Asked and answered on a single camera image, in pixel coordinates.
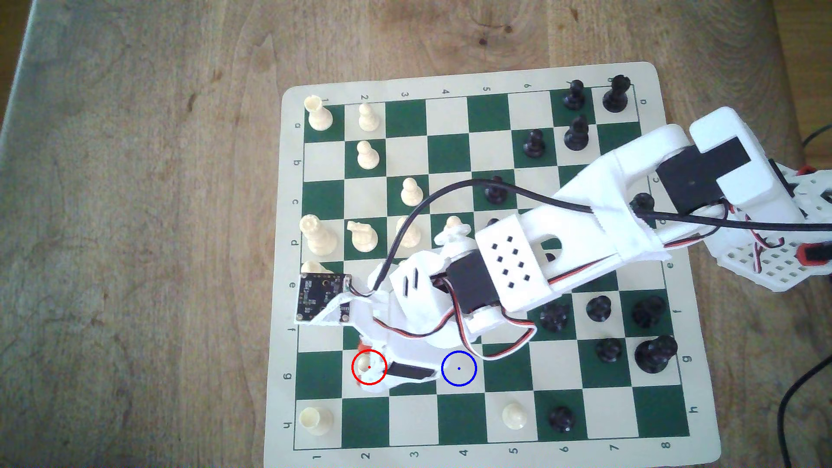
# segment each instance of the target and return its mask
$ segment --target blue circle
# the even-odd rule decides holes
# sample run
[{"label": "blue circle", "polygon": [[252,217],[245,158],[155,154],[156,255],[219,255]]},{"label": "blue circle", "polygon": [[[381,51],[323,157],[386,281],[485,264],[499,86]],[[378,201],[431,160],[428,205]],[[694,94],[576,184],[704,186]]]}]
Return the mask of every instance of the blue circle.
[{"label": "blue circle", "polygon": [[[463,384],[455,384],[455,383],[451,382],[450,380],[448,380],[448,378],[445,376],[445,361],[447,361],[450,356],[453,356],[454,354],[457,354],[458,352],[464,354],[465,356],[470,357],[471,362],[473,362],[473,375],[471,376],[470,380],[468,380],[467,382],[465,382]],[[439,370],[442,371],[442,378],[445,379],[445,381],[447,383],[451,384],[452,386],[466,386],[467,384],[473,382],[473,378],[477,376],[477,362],[473,359],[473,356],[471,356],[470,354],[468,354],[465,351],[452,351],[452,352],[449,352],[447,356],[445,356],[445,359],[442,359],[442,365],[439,367]]]}]

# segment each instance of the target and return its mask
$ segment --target green square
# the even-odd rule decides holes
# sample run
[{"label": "green square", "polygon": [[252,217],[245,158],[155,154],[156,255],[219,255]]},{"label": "green square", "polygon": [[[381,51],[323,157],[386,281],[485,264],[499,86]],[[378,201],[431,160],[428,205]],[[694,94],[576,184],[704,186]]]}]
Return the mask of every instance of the green square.
[{"label": "green square", "polygon": [[344,219],[344,180],[304,182],[302,214]]},{"label": "green square", "polygon": [[333,273],[344,272],[344,263],[342,261],[322,261],[320,265]]},{"label": "green square", "polygon": [[437,395],[439,444],[486,444],[485,394]]},{"label": "green square", "polygon": [[431,135],[428,137],[428,171],[468,172],[471,170],[471,147],[468,134]]},{"label": "green square", "polygon": [[[472,172],[473,179],[490,179],[494,176],[503,178],[503,182],[514,184],[514,170],[503,169],[502,171],[479,171]],[[499,205],[494,205],[485,197],[485,189],[482,187],[473,188],[473,210],[476,212],[485,212],[488,210],[516,210],[518,207],[518,196],[509,192],[506,201]]]},{"label": "green square", "polygon": [[324,102],[324,107],[332,112],[332,125],[318,132],[310,126],[309,112],[304,111],[304,142],[340,142],[344,139],[344,105],[327,106]]},{"label": "green square", "polygon": [[430,241],[433,243],[434,247],[439,247],[436,242],[433,242],[433,238],[436,237],[437,234],[442,232],[445,229],[445,223],[448,221],[449,217],[456,216],[459,217],[459,220],[463,222],[463,224],[467,224],[473,229],[473,213],[472,212],[465,212],[465,213],[442,213],[438,215],[430,215]]},{"label": "green square", "polygon": [[537,333],[534,334],[532,341],[574,340],[576,338],[575,314],[572,311],[572,295],[564,294],[549,303],[551,304],[553,302],[555,304],[562,304],[569,307],[566,326],[564,326],[563,330],[560,331],[549,331],[543,328],[543,325],[541,325],[540,322],[540,313],[543,312],[543,308],[545,306],[535,307],[528,312],[528,320],[534,321],[534,324],[537,325]]},{"label": "green square", "polygon": [[581,362],[583,388],[630,386],[630,365],[627,362],[629,355],[624,339],[618,340],[622,344],[622,355],[615,362],[604,362],[598,359],[595,346],[600,340],[578,341],[577,352]]},{"label": "green square", "polygon": [[[483,355],[493,355],[510,344],[483,345]],[[524,391],[532,389],[532,358],[528,346],[498,361],[483,362],[485,391]]]},{"label": "green square", "polygon": [[568,127],[575,117],[583,115],[587,117],[587,123],[595,123],[595,107],[592,106],[592,89],[583,88],[583,107],[571,111],[563,105],[563,96],[569,92],[568,89],[553,89],[549,92],[552,99],[552,122],[555,127]]},{"label": "green square", "polygon": [[567,185],[587,164],[576,164],[575,166],[558,166],[557,174],[561,182],[561,187]]},{"label": "green square", "polygon": [[641,124],[638,122],[604,123],[598,126],[598,146],[601,154],[607,154],[640,136]]},{"label": "green square", "polygon": [[[379,244],[369,252],[362,252],[353,246],[353,233],[347,231],[347,223],[350,221],[369,224],[379,235]],[[344,220],[344,260],[368,260],[372,258],[385,258],[387,256],[387,218],[367,217],[353,220]]]},{"label": "green square", "polygon": [[636,403],[639,437],[687,437],[687,408],[681,386],[637,386],[632,389]]},{"label": "green square", "polygon": [[[667,291],[664,289],[641,289],[636,291],[619,291],[622,299],[622,315],[624,316],[624,334],[626,336],[659,336],[673,335],[670,304],[667,301]],[[665,300],[665,310],[661,313],[659,322],[650,328],[641,328],[632,320],[632,308],[637,302],[649,296],[659,296]]]},{"label": "green square", "polygon": [[[428,174],[387,177],[387,216],[404,217],[413,212],[414,207],[408,207],[402,202],[402,183],[408,177],[412,177],[416,181],[419,188],[422,189],[422,195],[424,197],[428,196]],[[419,214],[427,213],[430,213],[430,205],[425,207]]]},{"label": "green square", "polygon": [[372,169],[359,166],[359,142],[344,142],[344,178],[357,179],[359,177],[384,177],[387,175],[387,144],[386,140],[367,140],[369,145],[379,152],[379,164]]},{"label": "green square", "polygon": [[[555,431],[549,425],[549,412],[559,406],[569,408],[575,416],[575,425],[569,432]],[[587,417],[583,410],[583,390],[535,391],[534,411],[537,415],[538,441],[585,441],[588,439]]]},{"label": "green square", "polygon": [[555,156],[555,133],[552,128],[541,128],[543,132],[543,143],[546,145],[546,150],[541,157],[528,157],[522,151],[522,145],[528,139],[528,130],[512,130],[512,152],[514,153],[515,167],[547,167],[556,166],[557,158]]},{"label": "green square", "polygon": [[553,237],[551,239],[547,239],[547,240],[541,242],[540,247],[542,247],[543,250],[553,251],[553,250],[557,250],[557,249],[562,249],[563,244],[561,244],[560,239],[558,239],[557,237]]},{"label": "green square", "polygon": [[468,96],[469,132],[495,132],[509,128],[508,94]]},{"label": "green square", "polygon": [[606,275],[601,275],[592,281],[583,283],[576,287],[572,292],[601,292],[601,291],[615,291],[618,289],[618,275],[615,271],[610,271]]},{"label": "green square", "polygon": [[386,397],[341,401],[341,447],[363,449],[390,445],[390,402]]},{"label": "green square", "polygon": [[390,389],[390,396],[436,395],[436,381],[421,384],[406,383]]},{"label": "green square", "polygon": [[359,341],[361,341],[361,335],[359,334],[358,330],[355,330],[352,326],[345,326],[344,328],[344,349],[345,350],[357,350],[359,349]]},{"label": "green square", "polygon": [[384,125],[387,138],[427,135],[428,118],[424,110],[424,99],[385,103]]},{"label": "green square", "polygon": [[341,351],[299,352],[295,399],[341,397]]}]

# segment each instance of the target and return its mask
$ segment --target chessboard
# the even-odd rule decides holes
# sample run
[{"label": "chessboard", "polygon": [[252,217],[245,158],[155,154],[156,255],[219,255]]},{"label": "chessboard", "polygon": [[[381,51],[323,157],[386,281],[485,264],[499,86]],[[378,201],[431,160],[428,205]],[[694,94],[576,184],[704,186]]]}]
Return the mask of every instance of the chessboard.
[{"label": "chessboard", "polygon": [[[632,85],[626,108],[613,113],[602,99],[619,74]],[[562,102],[575,79],[585,86],[579,111]],[[332,113],[333,123],[324,131],[308,122],[304,99],[309,95],[321,97]],[[358,124],[363,102],[380,118],[372,132]],[[351,372],[359,345],[354,328],[294,323],[301,263],[318,261],[366,280],[386,257],[396,221],[412,211],[400,197],[406,177],[415,179],[425,196],[453,182],[495,175],[552,195],[595,158],[664,125],[658,76],[650,63],[292,87],[283,96],[281,115],[266,466],[677,466],[719,457],[686,249],[673,251],[669,261],[624,266],[559,297],[556,301],[571,311],[566,328],[538,328],[527,346],[502,360],[453,363],[461,372],[476,365],[478,372],[466,386],[440,378],[367,393]],[[563,138],[578,115],[589,123],[590,141],[572,151]],[[546,145],[539,158],[522,149],[532,129],[542,130]],[[361,141],[379,152],[373,169],[357,163]],[[630,192],[651,193],[657,210],[673,211],[655,174]],[[477,231],[489,219],[536,205],[514,195],[493,205],[481,189],[471,187],[452,192],[418,215],[420,243],[399,248],[395,256],[404,259],[436,247],[433,237],[451,215]],[[318,257],[305,245],[298,222],[306,214],[316,215],[338,237],[332,254]],[[371,225],[379,236],[377,247],[355,249],[348,221]],[[549,239],[536,253],[546,261],[546,253],[557,257],[560,248],[557,239]],[[586,313],[587,303],[600,295],[612,303],[604,322]],[[657,325],[643,329],[630,310],[649,296],[662,297],[668,307]],[[527,318],[539,325],[540,312],[530,311]],[[507,328],[484,334],[474,346],[484,353],[502,350],[518,337],[517,329]],[[647,374],[636,365],[634,350],[659,335],[673,335],[679,351],[664,371]],[[601,362],[594,351],[607,337],[620,338],[625,347],[612,363]],[[501,420],[511,402],[528,413],[520,430],[508,429]],[[574,414],[568,432],[555,431],[547,421],[557,406]],[[332,429],[313,436],[298,426],[307,407],[328,409]]]}]

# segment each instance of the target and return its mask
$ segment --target red circle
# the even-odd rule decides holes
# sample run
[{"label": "red circle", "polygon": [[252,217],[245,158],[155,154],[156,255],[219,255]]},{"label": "red circle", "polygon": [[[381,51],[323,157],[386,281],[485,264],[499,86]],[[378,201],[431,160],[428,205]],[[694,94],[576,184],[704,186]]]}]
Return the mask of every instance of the red circle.
[{"label": "red circle", "polygon": [[[374,352],[375,354],[377,354],[381,357],[382,361],[384,361],[384,374],[381,375],[380,379],[378,379],[377,381],[375,381],[373,383],[368,383],[368,382],[362,381],[361,379],[359,379],[358,376],[355,375],[355,360],[358,359],[359,356],[361,356],[365,352]],[[376,350],[364,350],[364,351],[361,351],[361,352],[359,352],[358,354],[355,355],[355,357],[353,358],[353,363],[350,366],[350,370],[353,372],[353,377],[355,377],[356,381],[359,381],[359,382],[363,383],[364,385],[375,385],[375,384],[381,382],[387,376],[387,360],[384,359],[384,356],[382,356],[381,353],[376,351]]]}]

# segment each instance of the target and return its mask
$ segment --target chess piece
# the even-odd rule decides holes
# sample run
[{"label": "chess piece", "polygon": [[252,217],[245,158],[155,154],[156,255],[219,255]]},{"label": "chess piece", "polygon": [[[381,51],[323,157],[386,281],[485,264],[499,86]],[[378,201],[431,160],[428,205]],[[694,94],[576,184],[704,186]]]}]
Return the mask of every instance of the chess piece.
[{"label": "chess piece", "polygon": [[366,371],[369,370],[369,353],[361,353],[357,358],[355,358],[355,373],[357,375],[362,375]]},{"label": "chess piece", "polygon": [[379,244],[379,234],[369,224],[347,221],[347,230],[353,233],[355,250],[367,253]]},{"label": "chess piece", "polygon": [[408,177],[402,182],[402,202],[408,207],[415,207],[418,205],[424,194],[422,189],[416,183],[416,179]]},{"label": "chess piece", "polygon": [[650,328],[659,323],[661,316],[665,313],[667,304],[659,296],[649,296],[636,302],[632,307],[632,320],[641,328]]},{"label": "chess piece", "polygon": [[458,216],[451,215],[445,220],[445,229],[450,229],[451,227],[459,226],[463,223],[463,220],[459,219]]},{"label": "chess piece", "polygon": [[[404,220],[408,219],[408,217],[400,217],[398,221],[396,221],[396,232],[401,231],[402,226],[404,225]],[[409,249],[416,247],[418,242],[422,240],[422,232],[416,226],[416,223],[412,223],[408,230],[404,232],[402,236],[402,241],[399,243],[400,246]]]},{"label": "chess piece", "polygon": [[563,106],[570,111],[578,111],[581,110],[586,100],[583,96],[583,82],[581,80],[572,80],[569,83],[569,92],[563,96]]},{"label": "chess piece", "polygon": [[664,371],[670,359],[679,351],[673,336],[662,335],[643,341],[636,347],[636,364],[648,374]]},{"label": "chess piece", "polygon": [[593,297],[587,303],[587,315],[594,321],[605,321],[610,318],[612,301],[604,295]]},{"label": "chess piece", "polygon": [[626,92],[630,89],[630,78],[616,75],[610,84],[610,90],[604,94],[604,108],[609,112],[621,112],[626,107]]},{"label": "chess piece", "polygon": [[569,306],[549,302],[540,312],[540,325],[544,330],[557,333],[566,328],[569,323]]},{"label": "chess piece", "polygon": [[310,127],[313,129],[322,132],[332,125],[332,112],[324,107],[324,102],[320,100],[320,97],[307,97],[304,99],[304,107],[310,114]]},{"label": "chess piece", "polygon": [[313,436],[322,436],[332,428],[332,411],[321,407],[307,407],[300,412],[298,423]]},{"label": "chess piece", "polygon": [[300,218],[300,232],[306,237],[310,251],[317,256],[328,256],[338,245],[338,237],[315,215]]},{"label": "chess piece", "polygon": [[509,403],[503,408],[503,423],[508,429],[517,431],[522,429],[528,421],[526,410],[518,403]]},{"label": "chess piece", "polygon": [[549,425],[558,432],[569,432],[575,426],[575,415],[565,406],[549,411]]},{"label": "chess piece", "polygon": [[381,158],[379,158],[379,152],[375,151],[373,147],[369,145],[367,140],[358,142],[358,144],[355,145],[355,149],[359,152],[358,161],[359,166],[361,166],[362,169],[375,169],[375,167],[378,166],[379,161],[381,161]]},{"label": "chess piece", "polygon": [[604,338],[595,345],[595,354],[603,362],[615,362],[622,355],[622,342],[618,338]]},{"label": "chess piece", "polygon": [[324,268],[323,265],[318,263],[314,260],[305,261],[303,265],[300,266],[301,273],[331,273],[331,270],[327,270]]},{"label": "chess piece", "polygon": [[535,128],[528,133],[526,142],[522,145],[522,151],[526,156],[537,159],[543,156],[546,151],[546,143],[543,142],[543,132]]},{"label": "chess piece", "polygon": [[656,200],[653,199],[653,195],[649,193],[637,193],[635,197],[632,198],[630,202],[630,207],[634,210],[643,210],[645,212],[652,212],[653,207],[656,206]]},{"label": "chess piece", "polygon": [[[503,178],[500,176],[491,177],[495,182],[502,182]],[[500,205],[508,199],[508,190],[501,187],[486,187],[485,199],[494,205]]]},{"label": "chess piece", "polygon": [[364,102],[359,106],[359,128],[365,132],[372,132],[379,128],[379,116],[375,115],[373,108]]},{"label": "chess piece", "polygon": [[589,144],[589,124],[586,116],[575,117],[563,135],[563,143],[573,151],[581,151]]}]

